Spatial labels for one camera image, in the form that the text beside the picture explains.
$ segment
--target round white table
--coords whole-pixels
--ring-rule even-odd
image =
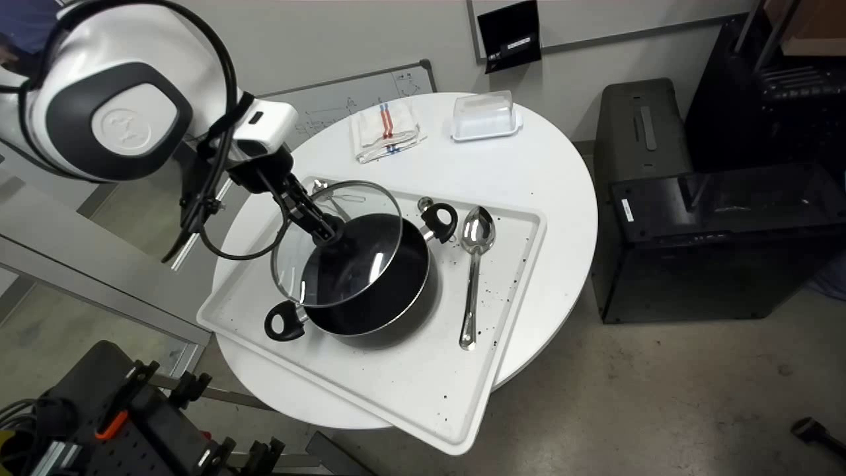
[[[353,160],[349,119],[344,119],[294,150],[294,175],[373,179],[388,189],[396,187],[433,199],[444,193],[467,204],[495,200],[544,213],[548,236],[497,372],[497,386],[501,386],[544,348],[575,304],[595,253],[598,204],[578,150],[548,119],[514,105],[524,117],[518,135],[451,142],[450,119],[454,97],[459,94],[406,97],[429,138],[410,150],[369,164]],[[277,208],[266,195],[251,195],[237,212],[224,248],[246,248],[253,233],[275,216]],[[224,266],[233,266],[233,262],[217,262],[214,285],[220,285]],[[388,426],[221,336],[220,348],[241,382],[282,414],[323,427]]]

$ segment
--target black cable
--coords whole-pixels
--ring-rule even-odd
[[[33,398],[17,398],[13,404],[6,404],[0,409],[0,426],[6,426],[7,421],[13,421],[17,413],[28,409],[33,404]]]
[[[251,251],[251,253],[229,253],[229,251],[217,248],[217,242],[210,242],[206,226],[201,230],[201,240],[204,240],[204,245],[206,245],[210,253],[217,253],[217,255],[221,255],[221,259],[247,262],[247,259],[259,259],[259,255],[270,253],[271,248],[277,248],[277,242],[284,237],[284,233],[288,233],[288,221],[281,224],[281,230],[275,233],[275,237],[270,240],[270,245],[263,245],[263,248],[259,248],[259,251]]]
[[[220,69],[221,69],[221,80],[224,80],[224,114],[221,114],[221,117],[228,117],[228,114],[234,107],[234,94],[237,94],[234,64],[233,64],[229,51],[224,48],[224,43],[217,37],[217,32],[214,32],[201,15],[196,15],[193,10],[187,10],[187,8],[177,6],[177,3],[163,3],[163,6],[171,8],[171,10],[177,10],[177,13],[181,13],[196,29],[201,29],[201,33],[206,33],[210,51],[214,51],[217,58],[220,58]],[[221,140],[220,140],[220,144],[217,144],[217,152],[214,152],[214,159],[210,159],[210,175],[209,175],[209,179],[204,183],[204,187],[201,187],[201,193],[199,193],[201,200],[199,200],[196,207],[204,207],[206,200],[217,200],[214,193],[217,193],[217,183],[220,183],[220,177],[221,177],[221,172],[224,172],[224,167],[228,167],[228,152],[229,152],[229,147],[233,147],[233,135],[234,135],[233,126],[221,135]],[[196,213],[206,213],[206,212],[204,212],[204,208],[191,208],[187,213],[191,213],[191,216],[187,216],[187,221],[181,221],[181,226],[185,226],[185,224],[191,226],[193,220],[196,220]],[[204,245],[206,245],[210,253],[217,253],[217,255],[224,255],[224,259],[253,259],[253,253],[237,255],[237,253],[228,253],[228,251],[217,248],[217,245],[210,242],[204,221],[199,224],[199,233],[201,233]]]
[[[7,142],[6,138],[0,138],[0,142],[2,142],[6,147],[11,147],[13,152],[23,155],[23,160],[33,160],[23,147]]]
[[[180,230],[177,240],[173,240],[173,242],[169,245],[169,251],[160,255],[160,262],[173,259],[187,240],[191,240],[191,233]]]
[[[291,298],[291,295],[288,295],[288,289],[284,289],[282,281],[281,281],[277,262],[281,262],[281,245],[271,245],[271,251],[270,251],[270,281],[271,281],[271,285],[275,285],[284,298]]]

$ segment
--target silver spoon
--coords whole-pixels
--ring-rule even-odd
[[[479,265],[480,253],[492,248],[495,237],[495,216],[483,207],[472,208],[459,230],[459,245],[470,253],[467,304],[458,339],[458,343],[466,348],[475,343]]]

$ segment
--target glass lid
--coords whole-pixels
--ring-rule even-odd
[[[316,242],[296,221],[270,255],[275,285],[300,307],[339,307],[364,294],[388,269],[402,245],[396,199],[376,183],[316,184],[312,204],[336,236]]]

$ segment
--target gray floor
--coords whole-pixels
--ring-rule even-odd
[[[160,253],[173,221],[169,187],[169,179],[122,184],[95,220]],[[171,345],[33,285],[0,320],[0,402],[39,393],[98,339],[139,360],[160,360]],[[201,367],[217,386],[241,388],[217,348]],[[846,439],[846,304],[799,290],[758,323],[604,327],[586,289],[542,356],[495,392],[466,458],[398,431],[329,435],[377,474],[844,474],[844,462],[788,434],[801,414]],[[196,404],[191,417],[241,447],[277,435],[299,451],[308,434],[284,414],[220,402]]]

